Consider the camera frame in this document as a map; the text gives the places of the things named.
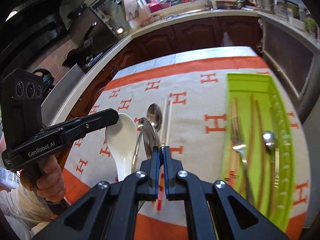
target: white ceramic spoon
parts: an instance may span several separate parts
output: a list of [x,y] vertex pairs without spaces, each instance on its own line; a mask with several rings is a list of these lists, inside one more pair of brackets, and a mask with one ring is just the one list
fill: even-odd
[[106,142],[116,162],[118,180],[131,174],[132,158],[137,143],[137,127],[130,116],[120,113],[116,124],[106,128]]

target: white sleeve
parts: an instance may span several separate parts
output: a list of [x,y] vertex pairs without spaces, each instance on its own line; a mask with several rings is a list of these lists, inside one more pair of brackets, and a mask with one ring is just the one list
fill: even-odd
[[50,215],[45,208],[39,203],[34,193],[26,190],[22,185],[11,192],[0,191],[0,209],[6,217],[9,217],[8,222],[22,240],[31,239],[49,222]]

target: metal screw cap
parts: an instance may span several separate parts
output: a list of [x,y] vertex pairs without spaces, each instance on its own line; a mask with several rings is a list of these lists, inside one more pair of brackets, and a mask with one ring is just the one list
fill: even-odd
[[100,189],[106,189],[108,186],[109,186],[109,183],[106,181],[100,181],[98,183],[98,188],[100,188]]
[[218,180],[215,184],[217,188],[224,188],[226,186],[226,183],[222,180]]
[[146,173],[145,173],[144,171],[137,171],[137,172],[136,172],[136,176],[137,176],[138,178],[143,178],[143,177],[146,176]]
[[178,171],[178,176],[184,178],[184,177],[188,176],[188,172],[187,171]]

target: stainless steel spoon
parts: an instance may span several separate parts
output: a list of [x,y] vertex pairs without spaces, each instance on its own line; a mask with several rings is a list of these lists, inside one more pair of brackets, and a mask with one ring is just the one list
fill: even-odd
[[160,107],[157,104],[151,104],[149,106],[148,110],[147,110],[147,118],[142,117],[142,118],[139,119],[138,128],[140,128],[140,133],[139,133],[139,136],[138,136],[136,148],[135,148],[133,159],[132,159],[131,172],[134,172],[135,161],[136,161],[136,157],[137,157],[137,154],[138,154],[138,151],[139,151],[139,145],[140,145],[141,137],[143,135],[143,124],[144,124],[144,122],[146,120],[150,121],[150,123],[151,123],[151,125],[153,127],[153,131],[154,131],[154,134],[156,135],[156,140],[157,140],[158,147],[161,146],[161,141],[159,139],[159,136],[158,136],[157,132],[160,130],[161,125],[162,125],[162,112],[161,112]]
[[156,141],[158,148],[161,147],[161,141],[158,135],[158,131],[161,128],[162,125],[162,111],[160,107],[157,104],[151,104],[147,110],[147,119],[151,123],[154,134],[156,135]]
[[271,155],[272,161],[270,163],[271,166],[271,196],[269,201],[269,207],[267,211],[267,217],[273,213],[276,202],[276,194],[275,188],[278,187],[279,184],[279,149],[276,148],[276,138],[273,132],[264,131],[263,132],[263,141],[266,145],[266,148]]
[[136,148],[134,150],[134,155],[133,155],[133,159],[132,159],[132,164],[131,164],[131,173],[134,172],[134,166],[135,166],[135,162],[136,162],[136,157],[138,154],[138,150],[139,150],[139,145],[140,145],[140,141],[141,141],[141,137],[142,137],[142,131],[143,131],[143,124],[146,121],[145,117],[142,117],[139,119],[139,124],[138,124],[138,128],[140,129],[140,133],[137,139],[137,144],[136,144]]
[[269,150],[269,152],[271,154],[274,153],[274,151],[276,149],[276,139],[275,139],[275,135],[273,134],[273,132],[264,131],[262,136],[263,136],[263,141],[264,141],[267,149]]

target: table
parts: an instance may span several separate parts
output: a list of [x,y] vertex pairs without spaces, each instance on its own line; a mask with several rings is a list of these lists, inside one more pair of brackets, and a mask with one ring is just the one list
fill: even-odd
[[[290,117],[296,164],[296,190],[286,233],[291,239],[298,239],[310,195],[308,149],[289,97],[251,48],[201,49],[123,69],[106,86],[91,113],[111,107],[130,115],[137,124],[151,103],[163,108],[164,100],[170,94],[170,100],[173,101],[169,140],[172,157],[181,160],[185,170],[202,180],[213,182],[220,178],[224,151],[227,72],[270,74],[282,94]],[[142,146],[137,167],[144,159]],[[110,183],[117,180],[116,166],[103,129],[74,143],[63,175],[67,187],[65,198],[70,203],[101,180]],[[187,239],[184,203],[168,202],[163,198],[160,205],[160,211],[156,208],[158,201],[143,205],[137,216],[135,239]]]

